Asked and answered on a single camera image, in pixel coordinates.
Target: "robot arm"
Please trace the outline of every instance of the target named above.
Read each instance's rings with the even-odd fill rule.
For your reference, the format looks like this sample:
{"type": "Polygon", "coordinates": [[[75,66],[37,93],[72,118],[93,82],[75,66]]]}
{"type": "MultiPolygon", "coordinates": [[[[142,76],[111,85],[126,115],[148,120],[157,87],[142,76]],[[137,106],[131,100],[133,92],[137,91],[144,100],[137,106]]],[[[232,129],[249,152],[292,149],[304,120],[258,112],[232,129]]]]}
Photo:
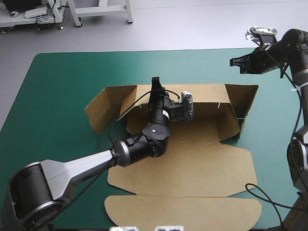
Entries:
{"type": "MultiPolygon", "coordinates": [[[[275,38],[277,31],[272,28],[250,27],[247,33],[249,39],[259,41],[261,46],[279,65],[289,63],[292,75],[294,75],[294,72],[297,73],[307,68],[307,64],[304,63],[308,61],[306,56],[308,52],[306,45],[308,43],[308,32],[291,29],[278,42],[275,38]],[[299,57],[299,51],[306,55],[299,57]]],[[[251,54],[230,59],[230,66],[239,66],[241,74],[263,74],[278,68],[260,47],[256,48],[251,54]]]]}
{"type": "MultiPolygon", "coordinates": [[[[278,42],[276,34],[277,31],[272,28],[248,28],[246,37],[259,41],[262,48],[258,47],[251,54],[230,59],[230,66],[239,66],[241,74],[263,74],[278,68],[276,63],[280,67],[289,64],[292,82],[297,85],[302,102],[304,125],[296,131],[290,142],[287,159],[293,185],[302,192],[293,207],[307,210],[308,191],[304,184],[308,185],[308,32],[291,29],[278,42]]],[[[283,224],[289,231],[306,231],[308,212],[290,210],[283,224]]],[[[280,227],[267,230],[279,231],[280,227]]]]}
{"type": "Polygon", "coordinates": [[[169,122],[193,118],[193,97],[182,92],[175,104],[152,79],[148,124],[141,133],[115,142],[114,148],[69,162],[44,160],[25,166],[9,181],[1,211],[4,231],[35,231],[48,224],[72,201],[76,187],[103,170],[126,167],[148,156],[158,157],[167,149],[169,122]]]}

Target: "cardboard flap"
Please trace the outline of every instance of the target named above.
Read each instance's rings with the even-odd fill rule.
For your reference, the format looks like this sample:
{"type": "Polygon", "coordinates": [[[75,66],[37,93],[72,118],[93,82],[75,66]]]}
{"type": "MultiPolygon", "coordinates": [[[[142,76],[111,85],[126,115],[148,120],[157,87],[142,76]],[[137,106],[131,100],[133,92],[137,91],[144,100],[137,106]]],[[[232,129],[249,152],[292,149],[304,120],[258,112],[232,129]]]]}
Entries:
{"type": "Polygon", "coordinates": [[[258,85],[226,84],[230,102],[238,118],[245,119],[258,90],[258,85]]]}
{"type": "MultiPolygon", "coordinates": [[[[195,103],[230,103],[229,96],[224,84],[164,84],[165,89],[172,90],[178,95],[182,91],[189,91],[193,95],[195,103]]],[[[151,90],[151,85],[138,85],[136,90],[132,92],[125,100],[121,107],[121,112],[125,111],[132,103],[139,99],[144,93],[151,90]]],[[[178,101],[177,97],[169,92],[169,96],[175,102],[178,101]]],[[[135,107],[142,104],[147,104],[150,94],[144,96],[139,100],[135,107]]],[[[139,113],[142,117],[147,117],[147,111],[142,110],[139,113]]]]}
{"type": "Polygon", "coordinates": [[[137,85],[104,88],[85,108],[96,135],[100,135],[119,116],[122,101],[137,85]]]}
{"type": "MultiPolygon", "coordinates": [[[[230,103],[194,103],[192,121],[170,123],[170,141],[222,141],[236,135],[240,126],[230,103]]],[[[147,124],[148,107],[136,107],[130,111],[126,130],[137,134],[147,124]]]]}
{"type": "Polygon", "coordinates": [[[159,158],[109,170],[111,185],[142,195],[226,197],[257,184],[251,154],[218,142],[170,141],[159,158]]]}
{"type": "Polygon", "coordinates": [[[116,225],[142,231],[153,231],[158,225],[182,225],[188,231],[247,231],[262,209],[254,199],[149,195],[109,196],[105,208],[116,225]]]}

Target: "cable tie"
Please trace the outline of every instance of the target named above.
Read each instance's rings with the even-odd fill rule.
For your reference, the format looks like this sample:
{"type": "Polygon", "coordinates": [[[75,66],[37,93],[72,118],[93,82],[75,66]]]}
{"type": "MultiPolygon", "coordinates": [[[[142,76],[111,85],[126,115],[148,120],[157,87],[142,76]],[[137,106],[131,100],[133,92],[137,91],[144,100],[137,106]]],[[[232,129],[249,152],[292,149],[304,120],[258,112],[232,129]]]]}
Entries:
{"type": "Polygon", "coordinates": [[[306,85],[308,85],[308,82],[307,83],[303,83],[302,85],[300,85],[300,86],[298,86],[296,88],[291,89],[291,91],[299,91],[302,87],[304,87],[306,85]]]}

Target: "gray floor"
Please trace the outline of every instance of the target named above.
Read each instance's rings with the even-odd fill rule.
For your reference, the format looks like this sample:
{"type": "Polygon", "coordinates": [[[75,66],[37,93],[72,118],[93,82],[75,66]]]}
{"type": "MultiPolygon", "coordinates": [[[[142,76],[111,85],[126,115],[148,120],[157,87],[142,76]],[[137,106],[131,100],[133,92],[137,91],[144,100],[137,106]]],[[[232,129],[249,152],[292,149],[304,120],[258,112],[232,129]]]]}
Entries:
{"type": "MultiPolygon", "coordinates": [[[[88,6],[93,1],[77,3],[88,6]]],[[[274,27],[279,39],[290,28],[308,30],[308,0],[131,1],[133,24],[127,23],[125,15],[117,15],[85,18],[83,27],[76,28],[70,17],[64,31],[24,26],[1,35],[0,129],[39,53],[242,48],[254,46],[244,39],[248,26],[274,27]]],[[[110,0],[110,4],[119,3],[110,0]]]]}

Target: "green work surface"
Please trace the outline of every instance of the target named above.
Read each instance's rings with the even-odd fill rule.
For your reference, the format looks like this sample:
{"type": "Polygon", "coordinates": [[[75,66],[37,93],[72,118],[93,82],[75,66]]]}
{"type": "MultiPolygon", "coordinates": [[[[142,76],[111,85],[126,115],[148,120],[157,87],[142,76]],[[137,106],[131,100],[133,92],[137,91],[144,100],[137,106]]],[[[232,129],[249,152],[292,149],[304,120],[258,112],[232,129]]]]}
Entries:
{"type": "MultiPolygon", "coordinates": [[[[44,159],[68,161],[111,147],[106,131],[97,137],[84,108],[106,86],[151,84],[256,84],[259,89],[239,139],[225,143],[248,149],[258,185],[272,200],[292,205],[297,198],[286,159],[298,98],[279,71],[240,75],[229,59],[252,49],[51,53],[34,58],[10,114],[0,132],[0,203],[7,181],[22,166],[44,159]]],[[[127,136],[125,121],[114,139],[127,136]]],[[[105,209],[109,195],[129,194],[108,185],[107,172],[55,221],[58,228],[107,228],[113,225],[105,209]]],[[[251,198],[248,192],[234,197],[251,198]]],[[[279,224],[272,205],[262,203],[255,228],[279,224]]],[[[285,217],[288,210],[279,208],[285,217]]]]}

